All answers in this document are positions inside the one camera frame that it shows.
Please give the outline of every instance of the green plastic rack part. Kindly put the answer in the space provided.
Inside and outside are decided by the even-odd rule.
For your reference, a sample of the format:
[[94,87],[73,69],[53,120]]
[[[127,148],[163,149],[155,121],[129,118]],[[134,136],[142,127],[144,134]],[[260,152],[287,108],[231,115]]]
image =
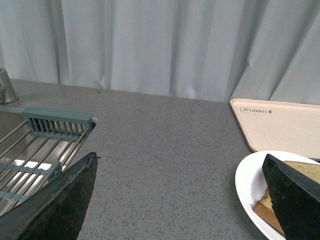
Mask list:
[[22,111],[33,136],[64,141],[83,140],[93,130],[92,113],[53,107],[30,106]]

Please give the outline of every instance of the beige tray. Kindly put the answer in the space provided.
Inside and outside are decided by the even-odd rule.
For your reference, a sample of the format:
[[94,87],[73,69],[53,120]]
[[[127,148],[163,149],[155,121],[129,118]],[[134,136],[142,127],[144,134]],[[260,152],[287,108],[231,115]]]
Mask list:
[[320,159],[320,106],[234,98],[230,105],[249,147]]

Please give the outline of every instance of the white plate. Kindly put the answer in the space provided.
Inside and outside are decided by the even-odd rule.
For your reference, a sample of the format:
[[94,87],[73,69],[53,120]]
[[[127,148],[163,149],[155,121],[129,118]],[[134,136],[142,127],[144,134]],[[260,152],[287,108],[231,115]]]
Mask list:
[[245,157],[236,169],[236,191],[248,216],[269,240],[286,240],[252,210],[256,202],[265,194],[267,188],[267,183],[262,172],[262,165],[267,154],[271,154],[281,161],[319,163],[304,156],[285,151],[258,151]]

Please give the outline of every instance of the wire rack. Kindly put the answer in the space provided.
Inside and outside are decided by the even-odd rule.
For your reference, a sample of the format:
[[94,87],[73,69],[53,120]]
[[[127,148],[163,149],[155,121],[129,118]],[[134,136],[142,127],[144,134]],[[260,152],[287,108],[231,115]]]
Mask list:
[[52,114],[23,117],[25,120],[0,140],[0,215],[68,168],[93,129],[91,121],[89,125],[68,122],[61,115],[58,120]]

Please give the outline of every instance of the dish drying rack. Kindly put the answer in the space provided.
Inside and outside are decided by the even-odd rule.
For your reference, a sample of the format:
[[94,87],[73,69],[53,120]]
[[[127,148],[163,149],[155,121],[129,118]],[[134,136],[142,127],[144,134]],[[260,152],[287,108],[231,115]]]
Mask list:
[[17,138],[0,152],[0,215],[68,168],[94,127],[89,112],[33,106],[22,115],[24,121],[0,140],[1,146]]

